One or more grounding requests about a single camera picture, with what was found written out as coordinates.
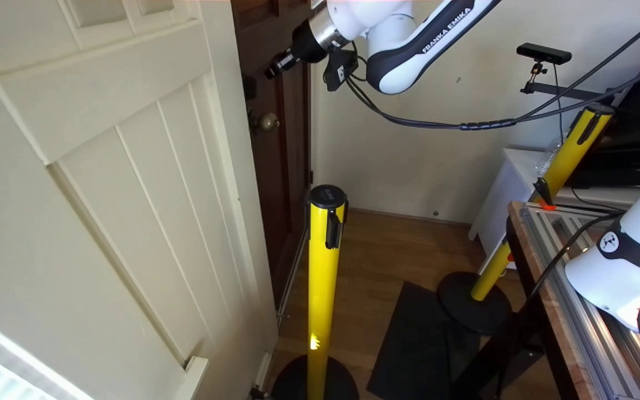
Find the black pole top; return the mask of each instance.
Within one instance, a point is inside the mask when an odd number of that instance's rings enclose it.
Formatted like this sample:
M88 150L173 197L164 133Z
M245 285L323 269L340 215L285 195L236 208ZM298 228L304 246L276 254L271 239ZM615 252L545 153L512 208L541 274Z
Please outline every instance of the black pole top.
M347 205L347 195L340 187L334 185L321 185L312 189L310 203L321 208L338 208Z

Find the yellow bollard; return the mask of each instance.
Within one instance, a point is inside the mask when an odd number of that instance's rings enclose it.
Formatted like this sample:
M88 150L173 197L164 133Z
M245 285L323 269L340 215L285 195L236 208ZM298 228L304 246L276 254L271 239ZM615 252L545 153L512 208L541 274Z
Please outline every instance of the yellow bollard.
M604 126L612 119L608 109L582 109L576 124L572 126L565 145L548 163L542 180L546 182L548 197L553 197L565 182L570 180L572 170L582 163L592 145L597 139L597 136L604 130ZM483 302L486 293L496 286L497 277L506 269L506 257L512 254L512 246L506 242L501 245L501 249L488 259L484 274L476 279L472 289L472 298L476 302Z
M325 400L347 195L338 187L316 187L310 195L310 203L312 237L307 397Z

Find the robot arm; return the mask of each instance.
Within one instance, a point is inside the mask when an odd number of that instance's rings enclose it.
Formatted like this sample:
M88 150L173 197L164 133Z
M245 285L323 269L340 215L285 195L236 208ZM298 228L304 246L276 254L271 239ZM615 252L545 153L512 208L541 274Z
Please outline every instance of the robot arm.
M294 30L266 75L298 62L321 62L328 50L367 36L367 79L380 94L406 92L427 66L470 30L497 0L445 0L416 26L412 0L326 0Z

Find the wooden floor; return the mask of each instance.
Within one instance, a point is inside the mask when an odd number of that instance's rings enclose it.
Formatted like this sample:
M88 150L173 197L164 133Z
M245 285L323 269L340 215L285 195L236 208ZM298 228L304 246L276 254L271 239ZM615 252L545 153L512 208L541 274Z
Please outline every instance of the wooden floor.
M476 270L483 265L481 245L470 242L467 235L470 227L465 224L352 210L340 254L331 356L353 374L363 400L378 400L367 390L367 380L402 285L414 283L434 292L446 274ZM522 304L517 275L506 274L501 289L513 308ZM307 262L292 289L266 389L286 363L304 353L304 337ZM558 397L546 359L541 359L503 394L505 400L536 395L541 400Z

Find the black base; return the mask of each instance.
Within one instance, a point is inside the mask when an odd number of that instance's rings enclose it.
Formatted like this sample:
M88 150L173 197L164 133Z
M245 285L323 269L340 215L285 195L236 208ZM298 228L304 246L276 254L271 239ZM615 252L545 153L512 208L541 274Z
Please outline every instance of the black base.
M358 386L352 374L335 357L326 359L325 380L326 400L358 400ZM286 365L273 384L273 400L307 400L307 356Z
M497 286L493 286L483 302L476 302L472 298L476 279L476 274L451 274L437 285L435 298L465 329L477 336L493 336L512 315L512 304Z

